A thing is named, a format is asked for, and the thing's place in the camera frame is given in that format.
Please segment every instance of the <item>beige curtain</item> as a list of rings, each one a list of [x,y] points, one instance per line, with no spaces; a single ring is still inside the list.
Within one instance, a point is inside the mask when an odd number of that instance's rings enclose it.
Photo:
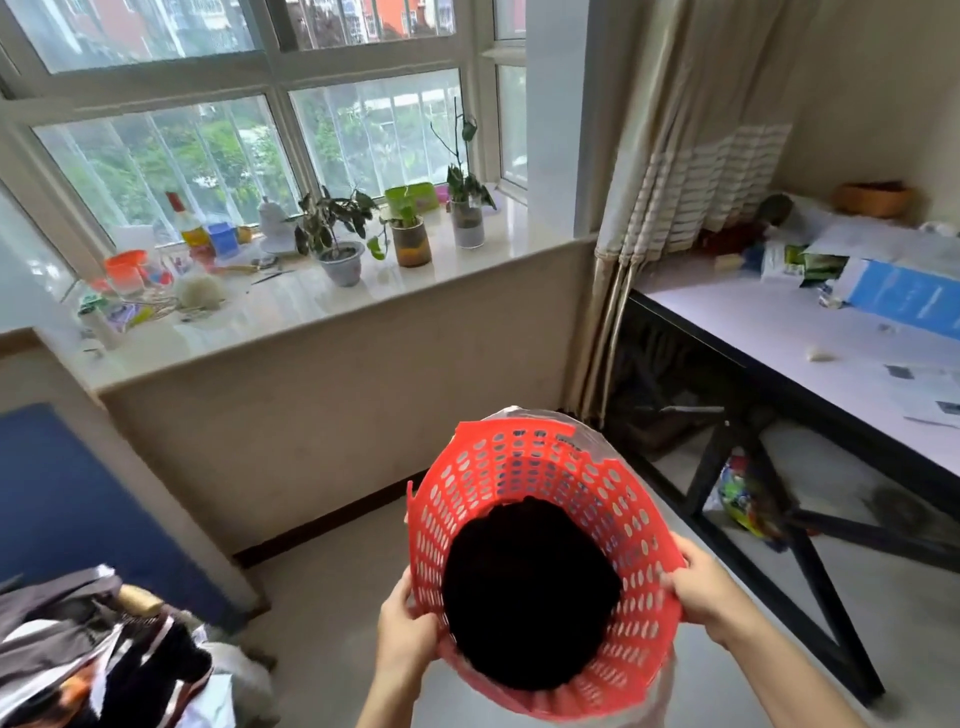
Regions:
[[[602,425],[637,271],[752,216],[803,97],[797,59],[821,0],[657,0],[597,240],[566,409]]]

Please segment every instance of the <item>blue box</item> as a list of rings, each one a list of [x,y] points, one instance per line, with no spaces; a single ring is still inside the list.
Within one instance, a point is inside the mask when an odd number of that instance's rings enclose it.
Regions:
[[[900,324],[960,340],[960,280],[878,260],[851,259],[859,275],[847,303]],[[844,271],[842,278],[847,278]]]

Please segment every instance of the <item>bottle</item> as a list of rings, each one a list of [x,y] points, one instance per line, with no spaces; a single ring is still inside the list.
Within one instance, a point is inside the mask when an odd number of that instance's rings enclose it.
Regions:
[[[182,236],[183,242],[190,247],[190,254],[212,255],[213,241],[210,240],[210,233],[204,229],[200,218],[183,206],[179,194],[166,194],[170,207],[174,209],[174,227]]]

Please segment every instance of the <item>potted plant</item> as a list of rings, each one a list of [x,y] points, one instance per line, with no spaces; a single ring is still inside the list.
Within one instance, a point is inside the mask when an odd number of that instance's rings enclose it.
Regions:
[[[389,219],[380,218],[383,224],[383,248],[380,248],[380,235],[372,237],[367,242],[367,247],[377,260],[383,260],[387,256],[387,226],[394,232],[394,249],[396,250],[396,262],[403,268],[417,268],[426,265],[432,259],[430,254],[430,240],[426,235],[426,226],[423,224],[423,218],[414,212],[413,206],[405,205],[400,208],[400,217]]]
[[[483,205],[496,209],[496,203],[490,190],[477,180],[472,172],[464,174],[464,164],[460,157],[460,140],[469,144],[477,133],[474,119],[467,119],[465,113],[457,109],[457,100],[453,99],[453,144],[450,149],[443,138],[430,124],[430,131],[440,139],[446,150],[456,157],[457,163],[450,164],[446,170],[446,187],[449,194],[448,208],[453,220],[453,239],[460,248],[477,248],[483,245]]]
[[[300,200],[303,217],[294,231],[297,251],[313,254],[335,285],[347,288],[360,281],[361,240],[338,240],[333,226],[339,221],[350,232],[367,235],[367,221],[373,219],[376,203],[358,189],[349,197],[331,197],[321,185],[320,197],[307,192]]]

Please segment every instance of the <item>window frame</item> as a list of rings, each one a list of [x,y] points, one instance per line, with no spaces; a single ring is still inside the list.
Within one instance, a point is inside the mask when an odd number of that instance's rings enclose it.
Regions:
[[[428,2],[439,7],[440,0]],[[477,46],[478,38],[492,38],[492,0],[450,4],[456,19],[453,35],[296,50],[285,0],[240,0],[254,50],[51,73],[0,0],[0,46],[6,51],[0,53],[0,82],[9,97],[0,100],[0,142],[11,143],[0,144],[0,181],[47,238],[56,241],[74,270],[89,279],[114,254],[113,244],[33,127],[263,95],[300,193],[319,192],[291,91],[452,68],[460,74],[466,112],[480,117],[486,98],[478,81],[482,63]],[[477,16],[485,16],[485,5],[490,6],[490,27],[471,27]],[[487,149],[489,143],[496,149]],[[468,149],[468,164],[480,179],[499,178],[498,147],[498,132],[491,139],[487,131]],[[6,162],[13,157],[20,159]],[[19,179],[25,174],[36,179]]]
[[[478,18],[477,26],[485,31],[480,52],[481,64],[481,96],[480,109],[482,110],[481,125],[484,136],[485,162],[488,169],[496,169],[499,177],[497,186],[505,194],[510,195],[526,205],[527,190],[516,182],[504,176],[501,123],[500,123],[500,89],[497,80],[498,65],[522,66],[527,65],[526,38],[496,39],[495,0],[490,2],[489,13]]]

